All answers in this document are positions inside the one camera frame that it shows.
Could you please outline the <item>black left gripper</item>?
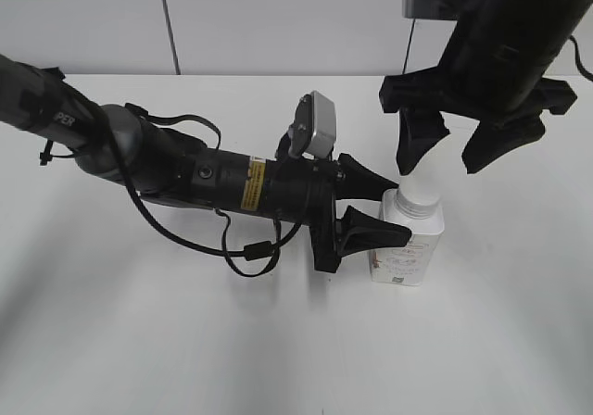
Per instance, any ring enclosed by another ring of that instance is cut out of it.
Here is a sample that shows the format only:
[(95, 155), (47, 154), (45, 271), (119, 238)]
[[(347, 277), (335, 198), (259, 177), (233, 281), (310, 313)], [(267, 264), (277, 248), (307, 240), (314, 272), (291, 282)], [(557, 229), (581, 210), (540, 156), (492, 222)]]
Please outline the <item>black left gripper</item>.
[(336, 199), (381, 201), (385, 191), (398, 187), (350, 154), (340, 154), (336, 162), (331, 155), (294, 158), (286, 149), (277, 149), (268, 198), (274, 203), (274, 221), (287, 221), (292, 227), (278, 236), (273, 247), (284, 247), (306, 227), (313, 268), (325, 273), (337, 272), (342, 258), (359, 252), (404, 247), (412, 237), (406, 226), (379, 220), (352, 206), (339, 220), (336, 217)]

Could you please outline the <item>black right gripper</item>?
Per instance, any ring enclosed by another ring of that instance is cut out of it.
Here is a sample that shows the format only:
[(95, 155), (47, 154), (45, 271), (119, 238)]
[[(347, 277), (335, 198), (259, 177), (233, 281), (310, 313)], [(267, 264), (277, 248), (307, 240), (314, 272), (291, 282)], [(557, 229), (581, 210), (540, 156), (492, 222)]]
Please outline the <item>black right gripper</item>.
[(510, 151), (540, 140), (546, 128), (539, 115), (545, 110), (552, 115), (566, 114), (577, 95), (568, 82), (542, 78), (511, 109), (494, 94), (486, 98), (494, 104), (457, 93), (437, 67), (386, 76), (379, 100), (385, 113), (399, 115), (399, 173), (411, 174), (423, 156), (449, 136), (441, 112), (481, 122), (461, 155), (467, 172), (477, 173)]

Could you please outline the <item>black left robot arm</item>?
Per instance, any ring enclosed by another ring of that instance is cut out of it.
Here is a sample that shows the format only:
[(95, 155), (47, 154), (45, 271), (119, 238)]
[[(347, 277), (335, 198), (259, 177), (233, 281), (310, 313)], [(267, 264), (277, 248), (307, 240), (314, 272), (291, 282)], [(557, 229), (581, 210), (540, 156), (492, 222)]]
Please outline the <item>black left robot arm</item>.
[(334, 103), (319, 92), (304, 94), (274, 159), (208, 146), (176, 130), (179, 117), (159, 117), (134, 104), (100, 106), (67, 84), (60, 69), (1, 61), (1, 120), (45, 139), (40, 162), (61, 144), (81, 170), (124, 186), (145, 220), (156, 224), (149, 204), (211, 209), (269, 219), (275, 237), (232, 250), (208, 247), (172, 234), (172, 242), (220, 257), (266, 260), (273, 270), (281, 250), (307, 227), (314, 267), (335, 272), (344, 257), (377, 248), (402, 247), (405, 226), (376, 219), (353, 207), (336, 212), (340, 200), (380, 201), (396, 184), (333, 152)]

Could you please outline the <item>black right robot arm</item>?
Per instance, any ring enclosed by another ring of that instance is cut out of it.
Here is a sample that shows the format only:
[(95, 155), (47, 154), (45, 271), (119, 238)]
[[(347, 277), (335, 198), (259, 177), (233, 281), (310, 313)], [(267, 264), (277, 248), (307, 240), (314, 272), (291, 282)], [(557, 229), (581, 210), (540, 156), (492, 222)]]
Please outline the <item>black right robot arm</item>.
[(563, 115), (575, 92), (545, 73), (592, 0), (403, 0), (409, 19), (448, 20), (454, 30), (438, 63), (385, 77), (384, 112), (399, 116), (401, 174), (448, 135), (443, 116), (478, 123), (461, 158), (473, 174), (545, 133), (541, 114)]

